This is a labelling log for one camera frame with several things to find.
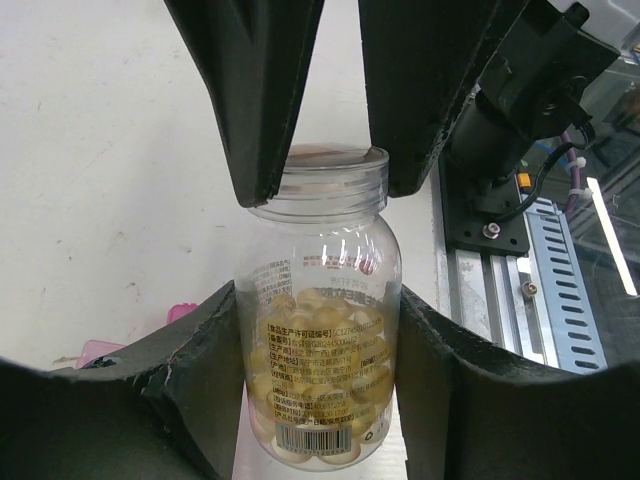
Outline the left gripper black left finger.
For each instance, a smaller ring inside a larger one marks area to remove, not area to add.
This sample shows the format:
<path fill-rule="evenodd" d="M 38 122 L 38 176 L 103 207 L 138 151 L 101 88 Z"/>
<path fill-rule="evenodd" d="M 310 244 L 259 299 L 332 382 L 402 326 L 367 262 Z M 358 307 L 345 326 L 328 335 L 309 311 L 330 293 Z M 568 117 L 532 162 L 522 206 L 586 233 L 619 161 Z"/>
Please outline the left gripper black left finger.
<path fill-rule="evenodd" d="M 81 369 L 1 364 L 5 479 L 228 479 L 244 370 L 235 289 Z"/>

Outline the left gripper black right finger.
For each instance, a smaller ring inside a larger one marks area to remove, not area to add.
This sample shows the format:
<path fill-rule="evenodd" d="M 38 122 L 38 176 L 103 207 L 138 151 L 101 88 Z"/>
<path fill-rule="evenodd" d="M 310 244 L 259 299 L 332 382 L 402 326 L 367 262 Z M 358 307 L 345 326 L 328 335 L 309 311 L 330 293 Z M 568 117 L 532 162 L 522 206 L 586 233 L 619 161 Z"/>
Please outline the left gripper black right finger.
<path fill-rule="evenodd" d="M 397 401 L 412 479 L 635 479 L 639 364 L 589 375 L 504 350 L 401 293 Z"/>

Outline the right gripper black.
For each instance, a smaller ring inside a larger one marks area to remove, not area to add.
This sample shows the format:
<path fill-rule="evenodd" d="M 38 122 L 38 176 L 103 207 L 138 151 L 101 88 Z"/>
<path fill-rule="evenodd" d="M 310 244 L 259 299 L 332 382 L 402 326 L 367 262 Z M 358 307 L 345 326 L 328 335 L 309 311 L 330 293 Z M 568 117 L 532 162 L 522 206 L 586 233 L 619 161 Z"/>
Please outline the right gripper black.
<path fill-rule="evenodd" d="M 520 213 L 492 193 L 536 141 L 574 127 L 578 148 L 593 144 L 580 100 L 619 53 L 584 31 L 585 3 L 526 5 L 359 2 L 369 132 L 389 155 L 391 197 L 420 190 L 478 79 L 445 148 L 446 190 L 465 214 Z"/>

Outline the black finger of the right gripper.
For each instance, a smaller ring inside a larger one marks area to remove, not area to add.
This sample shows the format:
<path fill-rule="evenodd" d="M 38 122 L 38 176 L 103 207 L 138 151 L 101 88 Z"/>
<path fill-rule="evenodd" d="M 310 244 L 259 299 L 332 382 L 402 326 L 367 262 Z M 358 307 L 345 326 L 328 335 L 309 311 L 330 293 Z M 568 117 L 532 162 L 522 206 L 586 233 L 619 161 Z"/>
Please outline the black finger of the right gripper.
<path fill-rule="evenodd" d="M 321 1 L 169 1 L 207 88 L 238 203 L 277 192 L 321 17 Z"/>

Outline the clear bottle yellow capsules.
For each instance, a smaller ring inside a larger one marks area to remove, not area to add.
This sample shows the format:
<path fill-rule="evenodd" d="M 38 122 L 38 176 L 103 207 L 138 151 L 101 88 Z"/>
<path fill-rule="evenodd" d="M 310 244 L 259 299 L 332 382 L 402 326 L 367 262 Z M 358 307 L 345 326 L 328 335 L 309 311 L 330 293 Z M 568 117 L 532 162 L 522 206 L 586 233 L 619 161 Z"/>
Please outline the clear bottle yellow capsules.
<path fill-rule="evenodd" d="M 402 259 L 382 218 L 388 154 L 306 146 L 252 209 L 234 279 L 252 431 L 279 462 L 328 472 L 391 424 Z"/>

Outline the aluminium mounting rail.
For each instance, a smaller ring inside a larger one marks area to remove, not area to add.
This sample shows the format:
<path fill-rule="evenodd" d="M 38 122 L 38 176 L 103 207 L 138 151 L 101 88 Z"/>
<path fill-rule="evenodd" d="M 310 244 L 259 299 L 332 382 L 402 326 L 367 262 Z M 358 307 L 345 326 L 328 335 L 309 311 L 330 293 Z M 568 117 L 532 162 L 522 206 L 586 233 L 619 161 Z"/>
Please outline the aluminium mounting rail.
<path fill-rule="evenodd" d="M 446 245 L 440 172 L 429 180 L 437 274 L 437 309 L 480 337 L 557 368 L 557 350 L 535 258 L 499 257 Z"/>

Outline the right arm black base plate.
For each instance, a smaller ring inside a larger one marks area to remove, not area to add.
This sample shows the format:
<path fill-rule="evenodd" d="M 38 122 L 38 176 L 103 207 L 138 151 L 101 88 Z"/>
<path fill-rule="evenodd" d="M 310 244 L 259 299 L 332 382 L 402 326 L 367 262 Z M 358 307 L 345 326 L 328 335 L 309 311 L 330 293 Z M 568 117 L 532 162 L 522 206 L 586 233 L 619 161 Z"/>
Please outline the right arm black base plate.
<path fill-rule="evenodd" d="M 489 182 L 464 178 L 447 169 L 441 187 L 448 248 L 494 256 L 528 254 L 530 243 L 523 216 L 502 218 L 520 204 L 513 174 Z"/>

